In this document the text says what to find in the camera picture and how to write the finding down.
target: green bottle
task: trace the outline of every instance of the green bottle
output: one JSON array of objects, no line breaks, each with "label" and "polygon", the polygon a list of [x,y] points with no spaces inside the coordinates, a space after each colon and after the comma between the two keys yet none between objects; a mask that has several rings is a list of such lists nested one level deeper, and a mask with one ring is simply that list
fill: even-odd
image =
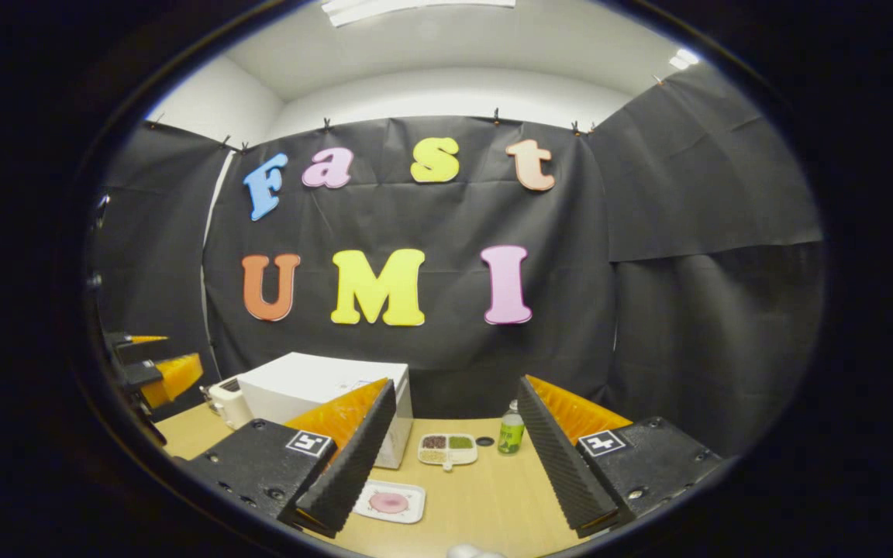
[{"label": "green bottle", "polygon": [[502,416],[502,432],[498,436],[498,452],[503,456],[511,456],[519,451],[522,445],[522,433],[526,430],[522,417],[519,416],[519,402],[513,399],[509,410]]}]

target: table surface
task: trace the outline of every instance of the table surface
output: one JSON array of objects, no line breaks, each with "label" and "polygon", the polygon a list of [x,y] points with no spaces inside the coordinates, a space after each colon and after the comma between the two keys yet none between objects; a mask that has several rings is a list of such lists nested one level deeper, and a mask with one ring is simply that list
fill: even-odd
[{"label": "table surface", "polygon": [[[351,512],[336,539],[305,532],[378,558],[444,558],[447,549],[461,543],[507,558],[528,558],[583,543],[567,527],[528,432],[516,455],[500,455],[495,446],[478,447],[478,460],[454,465],[449,473],[415,458],[424,434],[463,433],[497,441],[499,426],[499,419],[415,419],[400,469],[375,467],[370,479],[425,488],[422,519],[403,524]],[[185,459],[195,458],[232,432],[206,405],[160,421],[157,428],[167,437],[167,453]]]}]

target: yellow letter m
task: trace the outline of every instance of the yellow letter m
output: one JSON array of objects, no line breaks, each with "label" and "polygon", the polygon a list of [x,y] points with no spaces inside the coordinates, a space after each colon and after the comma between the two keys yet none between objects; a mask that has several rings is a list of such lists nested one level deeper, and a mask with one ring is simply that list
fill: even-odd
[{"label": "yellow letter m", "polygon": [[421,326],[426,316],[419,311],[419,265],[426,255],[419,250],[404,248],[395,250],[385,262],[381,275],[374,271],[360,250],[344,250],[333,254],[333,263],[340,269],[340,286],[337,287],[336,310],[330,318],[336,324],[357,324],[360,313],[354,310],[357,303],[368,322],[375,322],[385,300],[388,310],[384,313],[385,324],[390,326]]}]

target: foam letter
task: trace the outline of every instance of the foam letter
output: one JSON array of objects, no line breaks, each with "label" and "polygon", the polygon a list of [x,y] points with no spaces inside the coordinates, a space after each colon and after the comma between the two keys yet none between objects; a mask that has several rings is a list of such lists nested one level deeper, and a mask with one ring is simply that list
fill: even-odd
[{"label": "foam letter", "polygon": [[481,251],[491,275],[491,308],[484,314],[488,324],[522,324],[533,311],[522,303],[520,265],[528,252],[521,246],[490,246]]},{"label": "foam letter", "polygon": [[287,163],[288,156],[279,153],[243,179],[243,183],[250,188],[250,200],[254,202],[250,220],[261,219],[271,209],[277,208],[278,199],[271,195],[271,191],[281,190],[281,170]]},{"label": "foam letter", "polygon": [[351,161],[353,152],[350,149],[345,147],[323,149],[312,156],[315,165],[302,173],[302,184],[310,188],[318,188],[323,184],[327,188],[339,188],[350,181]]},{"label": "foam letter", "polygon": [[460,173],[456,155],[460,145],[454,138],[425,138],[412,149],[412,177],[415,181],[450,181]]},{"label": "foam letter", "polygon": [[509,155],[515,155],[515,176],[530,190],[550,190],[556,180],[552,174],[543,174],[540,161],[550,161],[550,152],[540,149],[535,140],[523,140],[505,148]]},{"label": "foam letter", "polygon": [[274,258],[274,264],[278,266],[278,299],[274,304],[266,303],[261,295],[267,262],[267,257],[256,257],[256,255],[243,258],[243,304],[254,318],[276,322],[291,311],[291,297],[294,296],[295,290],[295,268],[302,262],[302,258],[294,254],[281,254]]},{"label": "foam letter", "polygon": [[353,308],[353,298],[357,297],[364,317],[373,324],[387,299],[385,324],[421,326],[426,316],[419,311],[419,265],[424,261],[426,255],[419,250],[395,250],[385,262],[381,275],[375,278],[363,252],[336,252],[333,263],[340,269],[340,286],[337,287],[336,310],[330,318],[336,324],[357,324],[360,313]]}]

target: black curtain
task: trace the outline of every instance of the black curtain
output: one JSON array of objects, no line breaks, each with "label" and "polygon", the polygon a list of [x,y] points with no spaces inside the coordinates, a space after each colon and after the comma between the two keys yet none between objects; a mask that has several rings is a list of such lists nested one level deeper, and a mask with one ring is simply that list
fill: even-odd
[{"label": "black curtain", "polygon": [[791,396],[822,318],[822,244],[615,265],[612,409],[747,448]]},{"label": "black curtain", "polygon": [[[412,179],[412,148],[426,137],[460,144],[460,174],[443,184]],[[556,186],[530,191],[505,148],[536,139],[553,153],[543,163]],[[330,147],[354,152],[342,188],[307,188],[301,174]],[[288,156],[279,205],[251,222],[244,177],[277,153]],[[534,123],[464,117],[374,120],[270,141],[234,158],[215,205],[205,247],[209,328],[224,377],[288,352],[410,367],[419,417],[500,416],[516,382],[532,374],[608,404],[614,322],[607,263],[605,194],[588,138]],[[525,303],[522,325],[489,325],[490,286],[483,248],[518,244]],[[337,325],[333,254],[361,250],[375,274],[398,248],[424,251],[419,268],[420,326]],[[252,317],[243,303],[241,258],[295,253],[294,306],[280,322]],[[264,275],[264,300],[277,297],[277,268]]]},{"label": "black curtain", "polygon": [[822,239],[795,157],[765,115],[705,64],[595,127],[609,261]]},{"label": "black curtain", "polygon": [[690,67],[595,128],[615,268],[611,408],[738,453],[793,394],[822,314],[822,227],[765,115]]},{"label": "black curtain", "polygon": [[111,201],[95,239],[102,275],[99,315],[109,332],[169,336],[134,347],[137,358],[198,353],[205,375],[156,419],[202,402],[199,385],[219,380],[202,315],[202,237],[227,149],[191,132],[143,123],[106,173]]}]

